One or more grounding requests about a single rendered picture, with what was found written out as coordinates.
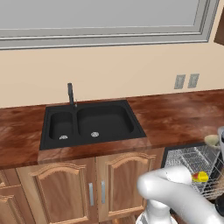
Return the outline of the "wooden arched cupboard door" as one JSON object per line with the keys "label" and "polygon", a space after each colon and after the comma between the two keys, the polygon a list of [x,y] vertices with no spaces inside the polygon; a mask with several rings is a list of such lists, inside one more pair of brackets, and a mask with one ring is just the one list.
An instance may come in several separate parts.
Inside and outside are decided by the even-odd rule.
{"label": "wooden arched cupboard door", "polygon": [[[146,200],[138,193],[142,174],[161,167],[164,148],[132,151],[96,158],[99,222],[140,214]],[[105,204],[102,186],[105,181]]]}
{"label": "wooden arched cupboard door", "polygon": [[[36,224],[97,224],[92,158],[20,167],[17,174]],[[93,206],[88,183],[93,183]]]}

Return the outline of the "beige bowl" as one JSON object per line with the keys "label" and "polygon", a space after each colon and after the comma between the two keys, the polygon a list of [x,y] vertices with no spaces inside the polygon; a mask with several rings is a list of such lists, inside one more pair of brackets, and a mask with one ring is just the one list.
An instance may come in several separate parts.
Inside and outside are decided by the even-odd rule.
{"label": "beige bowl", "polygon": [[204,138],[204,141],[207,145],[214,148],[220,147],[220,141],[218,135],[208,135]]}

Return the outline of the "yellow and red cup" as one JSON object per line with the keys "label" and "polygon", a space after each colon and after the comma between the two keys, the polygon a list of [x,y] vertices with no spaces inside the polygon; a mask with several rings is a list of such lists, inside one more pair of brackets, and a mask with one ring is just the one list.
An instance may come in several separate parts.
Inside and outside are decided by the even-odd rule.
{"label": "yellow and red cup", "polygon": [[208,175],[204,171],[199,171],[192,175],[192,180],[194,182],[200,182],[200,183],[207,182]]}

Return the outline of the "black double sink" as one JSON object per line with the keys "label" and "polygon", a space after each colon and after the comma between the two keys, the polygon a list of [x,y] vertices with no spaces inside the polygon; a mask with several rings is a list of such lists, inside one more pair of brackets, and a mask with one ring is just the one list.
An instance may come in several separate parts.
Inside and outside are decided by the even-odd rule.
{"label": "black double sink", "polygon": [[146,137],[126,100],[45,108],[39,149],[50,150]]}

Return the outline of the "black tap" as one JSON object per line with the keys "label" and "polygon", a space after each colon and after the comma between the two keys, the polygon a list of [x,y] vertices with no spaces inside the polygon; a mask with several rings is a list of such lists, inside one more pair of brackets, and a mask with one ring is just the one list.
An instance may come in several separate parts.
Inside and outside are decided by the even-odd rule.
{"label": "black tap", "polygon": [[67,83],[67,90],[68,90],[68,97],[69,97],[70,105],[77,108],[78,107],[77,99],[74,99],[73,84],[71,82]]}

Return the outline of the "wooden drawer front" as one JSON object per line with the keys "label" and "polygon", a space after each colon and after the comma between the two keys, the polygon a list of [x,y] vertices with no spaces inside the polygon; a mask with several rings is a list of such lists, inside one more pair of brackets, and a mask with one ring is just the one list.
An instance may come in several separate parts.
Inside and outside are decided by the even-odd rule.
{"label": "wooden drawer front", "polygon": [[19,184],[20,180],[15,169],[0,170],[0,188]]}

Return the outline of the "grey wall outlet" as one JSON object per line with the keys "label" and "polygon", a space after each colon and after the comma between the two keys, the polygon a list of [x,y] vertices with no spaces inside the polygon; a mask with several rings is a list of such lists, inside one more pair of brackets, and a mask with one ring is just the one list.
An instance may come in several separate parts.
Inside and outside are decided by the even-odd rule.
{"label": "grey wall outlet", "polygon": [[193,73],[190,75],[190,79],[188,82],[188,88],[196,88],[197,87],[199,76],[200,75],[198,73]]}
{"label": "grey wall outlet", "polygon": [[175,80],[175,89],[182,89],[185,83],[186,76],[184,74],[178,74]]}

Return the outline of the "dark wooden wall cupboard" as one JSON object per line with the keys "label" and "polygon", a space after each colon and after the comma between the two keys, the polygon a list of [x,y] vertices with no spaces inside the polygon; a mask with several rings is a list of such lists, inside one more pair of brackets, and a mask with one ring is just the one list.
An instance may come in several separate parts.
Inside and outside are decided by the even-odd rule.
{"label": "dark wooden wall cupboard", "polygon": [[224,7],[220,16],[220,22],[213,42],[224,46]]}

